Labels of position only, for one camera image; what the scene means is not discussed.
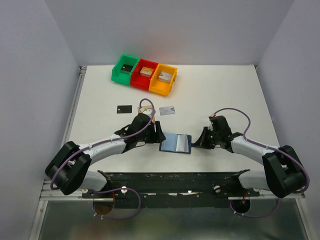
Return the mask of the navy blue card holder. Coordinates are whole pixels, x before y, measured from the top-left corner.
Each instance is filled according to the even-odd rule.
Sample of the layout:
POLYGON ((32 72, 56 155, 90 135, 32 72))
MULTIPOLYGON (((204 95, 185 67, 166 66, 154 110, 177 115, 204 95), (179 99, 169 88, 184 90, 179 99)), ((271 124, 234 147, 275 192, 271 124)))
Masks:
POLYGON ((165 140, 160 143, 159 145, 159 151, 160 152, 168 152, 168 153, 179 153, 179 154, 190 154, 192 151, 192 147, 194 144, 192 143, 192 136, 189 134, 183 134, 187 135, 188 139, 188 152, 177 152, 176 151, 176 145, 177 145, 177 136, 179 134, 177 133, 164 133, 165 140))

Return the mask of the silver grey credit card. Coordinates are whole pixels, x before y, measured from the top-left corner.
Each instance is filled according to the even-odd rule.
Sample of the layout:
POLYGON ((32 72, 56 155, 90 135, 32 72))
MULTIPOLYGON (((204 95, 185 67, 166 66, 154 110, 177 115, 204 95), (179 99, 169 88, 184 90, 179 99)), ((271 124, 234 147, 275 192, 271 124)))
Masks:
POLYGON ((189 142, 188 142, 188 136, 186 134, 177 135, 176 151, 180 153, 189 152, 189 142))

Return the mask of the light blue VIP card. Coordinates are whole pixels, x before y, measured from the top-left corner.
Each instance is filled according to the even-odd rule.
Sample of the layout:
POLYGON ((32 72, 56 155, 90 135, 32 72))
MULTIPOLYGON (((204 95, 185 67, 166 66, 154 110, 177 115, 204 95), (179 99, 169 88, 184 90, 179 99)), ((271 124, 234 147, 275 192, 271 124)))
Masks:
POLYGON ((164 106, 159 108, 159 114, 161 116, 172 115, 175 113, 176 111, 174 106, 164 106))

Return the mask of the black credit card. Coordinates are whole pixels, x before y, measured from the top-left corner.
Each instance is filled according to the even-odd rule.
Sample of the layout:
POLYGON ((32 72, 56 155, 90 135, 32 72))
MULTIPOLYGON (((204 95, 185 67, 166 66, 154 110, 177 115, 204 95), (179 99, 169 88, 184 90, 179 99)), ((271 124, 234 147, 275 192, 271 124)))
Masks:
POLYGON ((131 114, 133 111, 132 105, 118 105, 116 113, 117 114, 131 114))

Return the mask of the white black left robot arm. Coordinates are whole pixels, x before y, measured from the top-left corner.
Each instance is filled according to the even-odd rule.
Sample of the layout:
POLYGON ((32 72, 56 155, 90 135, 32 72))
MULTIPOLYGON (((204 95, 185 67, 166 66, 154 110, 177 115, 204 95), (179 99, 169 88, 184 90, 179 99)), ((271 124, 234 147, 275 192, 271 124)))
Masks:
POLYGON ((65 196, 78 189, 100 192, 107 188, 107 177, 101 171, 89 171, 94 163, 137 147, 139 142, 160 144, 166 139, 159 121, 139 113, 131 124, 103 140, 83 145, 66 142, 45 169, 51 179, 51 189, 65 196))

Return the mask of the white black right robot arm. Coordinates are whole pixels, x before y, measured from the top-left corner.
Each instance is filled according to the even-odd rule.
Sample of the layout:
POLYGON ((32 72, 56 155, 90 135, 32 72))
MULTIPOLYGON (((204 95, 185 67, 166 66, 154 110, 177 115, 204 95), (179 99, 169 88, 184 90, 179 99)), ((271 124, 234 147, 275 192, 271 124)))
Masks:
POLYGON ((278 198, 284 198, 307 186, 306 174, 292 147, 251 143, 242 133, 233 133, 224 116, 213 116, 209 121, 210 125, 203 128, 200 137, 193 144, 195 148, 211 150, 219 146, 263 166, 263 171, 247 169, 235 175, 242 188, 266 190, 278 198))

